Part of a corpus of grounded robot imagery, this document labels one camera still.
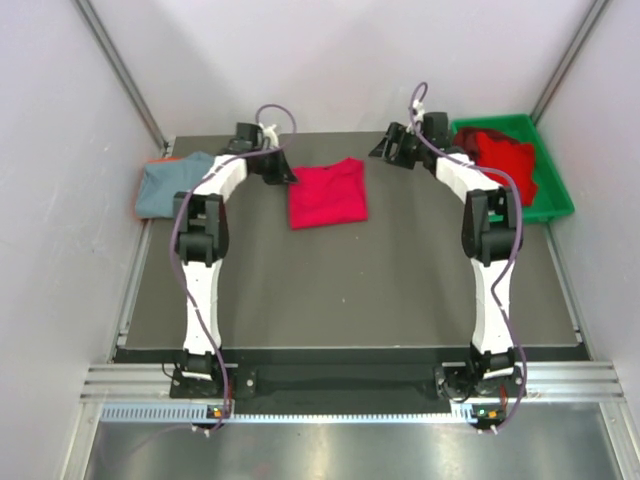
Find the right aluminium corner post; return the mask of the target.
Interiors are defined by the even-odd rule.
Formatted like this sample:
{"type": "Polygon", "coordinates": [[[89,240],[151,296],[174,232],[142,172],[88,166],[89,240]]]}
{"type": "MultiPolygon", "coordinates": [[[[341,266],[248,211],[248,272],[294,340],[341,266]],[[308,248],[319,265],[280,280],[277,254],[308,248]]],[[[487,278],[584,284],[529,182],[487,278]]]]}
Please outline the right aluminium corner post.
{"type": "Polygon", "coordinates": [[[556,66],[552,70],[549,79],[545,83],[529,115],[534,125],[538,125],[541,121],[611,4],[611,0],[594,0],[590,2],[586,13],[578,23],[575,32],[572,34],[568,45],[559,57],[556,66]]]}

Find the folded orange t-shirt under blue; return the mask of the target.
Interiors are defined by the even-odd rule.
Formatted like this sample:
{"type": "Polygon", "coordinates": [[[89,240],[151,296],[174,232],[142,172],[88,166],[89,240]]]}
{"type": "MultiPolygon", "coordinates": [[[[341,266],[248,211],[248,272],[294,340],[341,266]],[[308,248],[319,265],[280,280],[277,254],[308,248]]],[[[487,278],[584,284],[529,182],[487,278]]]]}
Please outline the folded orange t-shirt under blue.
{"type": "Polygon", "coordinates": [[[137,188],[134,213],[147,220],[172,217],[172,201],[182,188],[183,175],[177,158],[155,159],[147,162],[137,188]]]}

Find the dark maroon t-shirt in bin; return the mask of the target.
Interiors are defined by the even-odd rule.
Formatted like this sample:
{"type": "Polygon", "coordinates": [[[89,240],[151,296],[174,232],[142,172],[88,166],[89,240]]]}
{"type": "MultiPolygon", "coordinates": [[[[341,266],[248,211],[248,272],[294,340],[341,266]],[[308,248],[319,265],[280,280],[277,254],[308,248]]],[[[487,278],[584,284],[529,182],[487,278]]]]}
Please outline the dark maroon t-shirt in bin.
{"type": "Polygon", "coordinates": [[[477,161],[482,153],[479,147],[478,138],[480,134],[486,135],[495,142],[514,143],[515,139],[507,136],[503,132],[490,128],[462,127],[453,137],[453,145],[461,148],[470,159],[477,161]]]}

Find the green plastic bin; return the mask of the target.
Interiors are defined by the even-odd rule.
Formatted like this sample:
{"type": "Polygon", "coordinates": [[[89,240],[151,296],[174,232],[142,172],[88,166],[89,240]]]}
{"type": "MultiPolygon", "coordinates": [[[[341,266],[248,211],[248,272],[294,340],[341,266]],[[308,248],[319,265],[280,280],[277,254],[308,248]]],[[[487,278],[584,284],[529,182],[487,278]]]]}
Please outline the green plastic bin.
{"type": "Polygon", "coordinates": [[[575,207],[571,196],[533,121],[527,114],[455,119],[450,123],[451,134],[457,134],[464,127],[497,130],[521,143],[533,145],[535,166],[532,179],[538,185],[538,192],[533,198],[532,205],[523,208],[525,223],[548,223],[574,213],[575,207]]]}

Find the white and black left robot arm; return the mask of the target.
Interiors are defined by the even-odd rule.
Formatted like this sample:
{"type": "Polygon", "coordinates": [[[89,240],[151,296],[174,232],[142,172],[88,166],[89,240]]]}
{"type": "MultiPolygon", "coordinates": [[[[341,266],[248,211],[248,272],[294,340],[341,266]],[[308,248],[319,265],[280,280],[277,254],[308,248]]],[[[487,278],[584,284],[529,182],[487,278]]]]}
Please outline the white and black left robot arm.
{"type": "Polygon", "coordinates": [[[185,358],[174,382],[204,397],[230,399],[229,374],[221,354],[218,283],[230,233],[226,202],[248,176],[269,185],[297,181],[286,161],[277,126],[239,123],[227,147],[195,186],[174,195],[170,261],[186,297],[185,358]]]}

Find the left aluminium corner post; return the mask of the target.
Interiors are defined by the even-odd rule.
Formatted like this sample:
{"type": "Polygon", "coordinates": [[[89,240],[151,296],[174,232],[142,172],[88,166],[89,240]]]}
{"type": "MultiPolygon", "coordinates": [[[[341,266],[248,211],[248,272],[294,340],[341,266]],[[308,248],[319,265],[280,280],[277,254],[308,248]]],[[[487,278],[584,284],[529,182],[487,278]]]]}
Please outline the left aluminium corner post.
{"type": "Polygon", "coordinates": [[[89,0],[72,0],[71,3],[87,26],[91,36],[104,55],[111,71],[120,83],[151,139],[161,152],[166,152],[169,147],[169,141],[152,114],[130,69],[127,67],[95,6],[89,0]]]}

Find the folded blue-grey t-shirt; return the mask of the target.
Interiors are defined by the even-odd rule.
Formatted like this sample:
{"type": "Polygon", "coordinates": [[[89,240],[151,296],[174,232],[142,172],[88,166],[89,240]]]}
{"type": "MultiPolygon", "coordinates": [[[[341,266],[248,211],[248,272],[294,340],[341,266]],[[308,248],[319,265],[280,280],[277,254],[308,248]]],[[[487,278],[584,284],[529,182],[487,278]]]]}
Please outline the folded blue-grey t-shirt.
{"type": "Polygon", "coordinates": [[[204,152],[148,162],[142,170],[135,200],[136,216],[140,219],[172,218],[174,195],[194,187],[213,164],[214,157],[204,152]]]}

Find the aluminium front frame rail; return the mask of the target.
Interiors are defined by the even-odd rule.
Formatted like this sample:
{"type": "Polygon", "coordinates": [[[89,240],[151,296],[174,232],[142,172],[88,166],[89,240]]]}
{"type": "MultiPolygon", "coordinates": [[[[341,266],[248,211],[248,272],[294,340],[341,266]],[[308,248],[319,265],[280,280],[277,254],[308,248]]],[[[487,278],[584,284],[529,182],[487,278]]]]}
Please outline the aluminium front frame rail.
{"type": "MultiPolygon", "coordinates": [[[[256,398],[275,391],[378,391],[415,390],[436,397],[446,379],[461,381],[461,363],[389,365],[241,365],[227,368],[229,391],[235,400],[256,398]]],[[[152,364],[106,364],[89,368],[80,399],[89,402],[165,401],[220,398],[214,393],[188,393],[205,380],[180,376],[176,370],[152,364]]],[[[516,380],[507,380],[508,397],[514,400],[520,388],[525,401],[602,402],[624,397],[612,364],[607,362],[529,362],[516,380]]]]}

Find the crimson red t-shirt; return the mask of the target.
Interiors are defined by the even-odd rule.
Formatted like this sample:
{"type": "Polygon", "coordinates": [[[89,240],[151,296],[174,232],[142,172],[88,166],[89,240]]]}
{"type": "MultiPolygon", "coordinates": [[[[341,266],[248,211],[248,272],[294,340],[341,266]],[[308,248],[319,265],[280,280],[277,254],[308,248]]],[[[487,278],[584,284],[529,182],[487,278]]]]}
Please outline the crimson red t-shirt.
{"type": "Polygon", "coordinates": [[[297,182],[288,189],[292,230],[368,220],[363,160],[349,157],[331,165],[296,167],[293,173],[297,182]]]}

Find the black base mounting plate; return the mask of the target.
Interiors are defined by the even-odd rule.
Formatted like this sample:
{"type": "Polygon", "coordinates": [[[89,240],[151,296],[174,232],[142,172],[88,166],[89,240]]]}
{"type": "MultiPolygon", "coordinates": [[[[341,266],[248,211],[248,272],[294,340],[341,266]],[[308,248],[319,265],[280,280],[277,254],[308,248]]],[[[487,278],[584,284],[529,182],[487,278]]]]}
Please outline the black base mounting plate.
{"type": "Polygon", "coordinates": [[[225,398],[236,413],[443,413],[451,400],[515,399],[511,379],[472,384],[461,365],[242,365],[229,386],[180,375],[170,396],[225,398]]]}

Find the bright red t-shirt in bin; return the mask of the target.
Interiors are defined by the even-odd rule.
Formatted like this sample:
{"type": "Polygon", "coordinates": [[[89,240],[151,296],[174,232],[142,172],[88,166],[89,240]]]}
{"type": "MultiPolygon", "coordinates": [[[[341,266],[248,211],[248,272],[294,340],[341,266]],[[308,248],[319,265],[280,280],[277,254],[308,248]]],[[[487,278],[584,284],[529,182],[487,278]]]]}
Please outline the bright red t-shirt in bin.
{"type": "Polygon", "coordinates": [[[533,179],[536,163],[534,146],[493,130],[479,131],[474,139],[478,151],[477,165],[509,175],[518,188],[523,206],[532,206],[538,192],[538,185],[533,179]]]}

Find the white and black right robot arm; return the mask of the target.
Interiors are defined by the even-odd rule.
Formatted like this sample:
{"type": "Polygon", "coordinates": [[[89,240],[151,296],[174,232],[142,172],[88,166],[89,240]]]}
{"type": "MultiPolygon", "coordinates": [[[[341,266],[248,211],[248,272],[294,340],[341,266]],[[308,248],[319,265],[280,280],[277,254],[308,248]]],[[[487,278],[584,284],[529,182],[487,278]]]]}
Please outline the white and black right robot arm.
{"type": "Polygon", "coordinates": [[[513,180],[479,165],[448,142],[443,112],[412,110],[412,122],[392,122],[371,156],[412,169],[422,164],[463,203],[461,244],[475,281],[475,327],[469,357],[458,370],[440,371],[441,394],[462,403],[518,384],[522,354],[510,322],[511,277],[523,242],[522,204],[513,180]]]}

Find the aluminium corner post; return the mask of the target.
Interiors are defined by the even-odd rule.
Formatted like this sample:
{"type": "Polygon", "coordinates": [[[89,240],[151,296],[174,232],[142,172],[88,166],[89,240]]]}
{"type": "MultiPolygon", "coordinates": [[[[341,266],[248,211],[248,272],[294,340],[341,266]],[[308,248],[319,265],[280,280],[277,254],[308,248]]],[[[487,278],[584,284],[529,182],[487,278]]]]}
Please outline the aluminium corner post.
{"type": "Polygon", "coordinates": [[[151,139],[161,152],[166,152],[169,147],[169,141],[152,114],[130,69],[127,67],[95,6],[89,0],[72,0],[71,3],[87,26],[91,36],[104,55],[111,71],[120,83],[151,139]]]}
{"type": "Polygon", "coordinates": [[[529,115],[534,125],[538,125],[541,121],[611,4],[611,0],[594,0],[590,2],[586,13],[578,23],[575,32],[572,34],[568,45],[559,57],[556,66],[552,70],[549,79],[545,83],[529,115]]]}

